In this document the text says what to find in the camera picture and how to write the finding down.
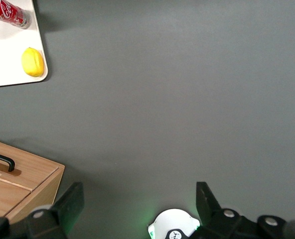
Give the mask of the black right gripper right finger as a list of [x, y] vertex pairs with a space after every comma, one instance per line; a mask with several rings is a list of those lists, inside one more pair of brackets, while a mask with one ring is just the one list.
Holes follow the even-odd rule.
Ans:
[[206, 182], [196, 183], [196, 209], [202, 225], [190, 239], [295, 239], [295, 220], [261, 215], [250, 221], [230, 208], [222, 208]]

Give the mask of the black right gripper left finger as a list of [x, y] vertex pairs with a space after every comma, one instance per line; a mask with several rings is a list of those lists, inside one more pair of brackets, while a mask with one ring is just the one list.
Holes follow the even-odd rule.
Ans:
[[37, 207], [16, 223], [0, 217], [0, 239], [66, 239], [83, 208], [83, 183], [74, 182], [53, 205]]

